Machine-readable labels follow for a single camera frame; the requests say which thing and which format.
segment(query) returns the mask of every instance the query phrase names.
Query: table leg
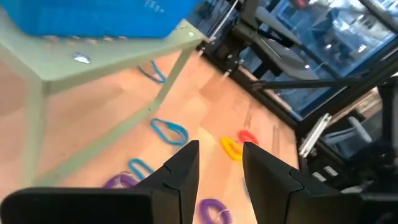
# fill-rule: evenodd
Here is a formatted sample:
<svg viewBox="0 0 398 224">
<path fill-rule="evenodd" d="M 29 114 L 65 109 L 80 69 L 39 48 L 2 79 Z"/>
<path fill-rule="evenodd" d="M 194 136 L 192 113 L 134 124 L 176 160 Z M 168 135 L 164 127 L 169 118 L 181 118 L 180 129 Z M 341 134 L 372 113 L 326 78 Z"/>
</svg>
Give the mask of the table leg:
<svg viewBox="0 0 398 224">
<path fill-rule="evenodd" d="M 151 113 L 153 113 L 160 104 L 164 101 L 167 93 L 170 91 L 174 81 L 177 79 L 182 68 L 191 56 L 191 53 L 195 48 L 189 48 L 182 50 L 179 58 L 177 59 L 170 75 L 167 77 L 167 81 L 163 84 L 162 89 L 157 94 L 155 100 L 149 105 L 149 107 L 143 108 L 129 118 L 124 120 L 122 123 L 118 124 L 115 128 L 110 130 L 100 139 L 91 143 L 88 147 L 80 150 L 74 155 L 70 156 L 65 162 L 58 165 L 54 169 L 46 172 L 43 176 L 36 178 L 34 185 L 39 186 L 51 186 L 55 185 L 57 182 L 67 178 L 70 174 L 81 169 L 87 162 L 94 159 L 98 154 L 105 151 L 108 147 L 114 144 L 123 134 L 126 134 L 133 128 L 137 123 L 140 123 Z"/>
<path fill-rule="evenodd" d="M 31 186 L 37 176 L 47 119 L 43 83 L 28 83 L 27 88 L 27 132 L 23 152 L 24 187 Z"/>
</svg>

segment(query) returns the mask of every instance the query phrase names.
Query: blue plastic bin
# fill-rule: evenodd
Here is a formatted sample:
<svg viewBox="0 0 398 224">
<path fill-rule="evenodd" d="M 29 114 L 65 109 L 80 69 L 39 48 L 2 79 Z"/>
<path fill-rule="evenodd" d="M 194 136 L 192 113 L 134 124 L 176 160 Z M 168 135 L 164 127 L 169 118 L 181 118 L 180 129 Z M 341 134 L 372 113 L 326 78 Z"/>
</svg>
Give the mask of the blue plastic bin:
<svg viewBox="0 0 398 224">
<path fill-rule="evenodd" d="M 201 0 L 0 0 L 30 35 L 168 36 Z"/>
</svg>

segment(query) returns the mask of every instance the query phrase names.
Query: purple resistance band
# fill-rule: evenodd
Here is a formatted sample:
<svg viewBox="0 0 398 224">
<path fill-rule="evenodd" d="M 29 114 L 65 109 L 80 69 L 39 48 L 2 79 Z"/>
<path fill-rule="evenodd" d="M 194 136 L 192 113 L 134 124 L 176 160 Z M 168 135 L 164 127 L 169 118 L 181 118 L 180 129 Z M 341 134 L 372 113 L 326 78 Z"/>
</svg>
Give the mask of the purple resistance band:
<svg viewBox="0 0 398 224">
<path fill-rule="evenodd" d="M 138 181 L 136 181 L 129 172 L 122 172 L 108 180 L 107 183 L 104 184 L 103 188 L 132 188 L 136 184 L 138 184 Z"/>
<path fill-rule="evenodd" d="M 211 219 L 211 217 L 209 215 L 208 209 L 210 207 L 213 207 L 217 211 L 219 211 L 219 216 L 221 217 L 223 224 L 232 223 L 232 216 L 224 204 L 222 204 L 217 199 L 204 199 L 199 204 L 200 215 L 201 215 L 201 218 L 202 218 L 204 224 L 213 224 L 214 223 L 214 221 Z"/>
</svg>

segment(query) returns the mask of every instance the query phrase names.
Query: black metal rod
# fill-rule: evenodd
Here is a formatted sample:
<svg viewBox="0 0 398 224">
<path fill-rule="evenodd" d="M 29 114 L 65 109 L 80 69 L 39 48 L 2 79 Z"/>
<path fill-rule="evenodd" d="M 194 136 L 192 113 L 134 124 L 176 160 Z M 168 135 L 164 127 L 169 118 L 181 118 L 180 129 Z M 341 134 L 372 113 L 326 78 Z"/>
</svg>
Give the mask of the black metal rod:
<svg viewBox="0 0 398 224">
<path fill-rule="evenodd" d="M 359 97 L 365 95 L 372 88 L 387 80 L 398 71 L 398 63 L 396 63 L 397 60 L 398 51 L 394 52 L 385 60 L 379 62 L 379 66 L 372 69 L 368 75 L 363 77 L 363 81 L 360 84 L 345 88 L 341 93 L 337 94 L 324 105 L 319 107 L 319 109 L 309 114 L 302 122 L 300 122 L 298 130 L 301 133 L 308 133 L 322 115 L 325 113 L 329 113 L 331 115 L 337 114 Z"/>
<path fill-rule="evenodd" d="M 297 88 L 324 88 L 324 87 L 346 87 L 357 85 L 361 82 L 360 78 L 340 78 L 338 80 L 295 80 L 295 81 L 256 81 L 263 89 L 297 89 Z"/>
</svg>

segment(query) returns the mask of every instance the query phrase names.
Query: blue resistance band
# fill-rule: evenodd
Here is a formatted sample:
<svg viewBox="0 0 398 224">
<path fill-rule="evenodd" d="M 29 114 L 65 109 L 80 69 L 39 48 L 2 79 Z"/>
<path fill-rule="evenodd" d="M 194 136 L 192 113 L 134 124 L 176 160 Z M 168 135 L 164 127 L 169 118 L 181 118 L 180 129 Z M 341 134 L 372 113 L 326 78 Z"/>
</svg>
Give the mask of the blue resistance band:
<svg viewBox="0 0 398 224">
<path fill-rule="evenodd" d="M 170 130 L 176 132 L 179 136 L 180 136 L 180 141 L 171 141 L 169 138 L 166 137 L 165 134 L 163 134 L 163 132 L 159 129 L 159 127 L 156 125 L 156 122 L 160 122 L 160 123 L 164 123 L 166 124 L 167 128 L 169 128 Z M 154 131 L 156 132 L 156 134 L 166 143 L 173 145 L 173 146 L 184 146 L 186 145 L 186 143 L 188 143 L 189 140 L 189 134 L 188 131 L 178 125 L 178 124 L 174 124 L 171 123 L 169 121 L 164 121 L 158 118 L 154 118 L 150 121 L 150 125 L 152 126 L 152 128 L 154 129 Z"/>
<path fill-rule="evenodd" d="M 165 83 L 165 82 L 166 82 L 166 77 L 165 77 L 165 76 L 163 75 L 163 73 L 159 70 L 159 68 L 157 67 L 156 63 L 155 63 L 153 60 L 151 60 L 150 62 L 151 62 L 151 64 L 152 64 L 152 67 L 154 68 L 155 72 L 156 72 L 157 75 L 159 76 L 159 79 L 157 79 L 157 78 L 155 77 L 155 75 L 151 75 L 151 74 L 145 72 L 144 69 L 142 69 L 141 66 L 138 66 L 138 70 L 140 70 L 144 75 L 148 76 L 151 80 L 153 80 L 153 81 L 155 81 L 155 82 L 157 82 L 157 83 L 160 83 L 160 84 Z"/>
<path fill-rule="evenodd" d="M 140 165 L 142 168 L 144 168 L 148 173 L 153 173 L 155 172 L 152 168 L 150 168 L 144 161 L 140 159 L 132 159 L 129 161 L 129 168 L 131 171 L 138 177 L 139 180 L 144 180 L 145 176 L 142 174 L 142 172 L 137 169 L 134 164 Z"/>
</svg>

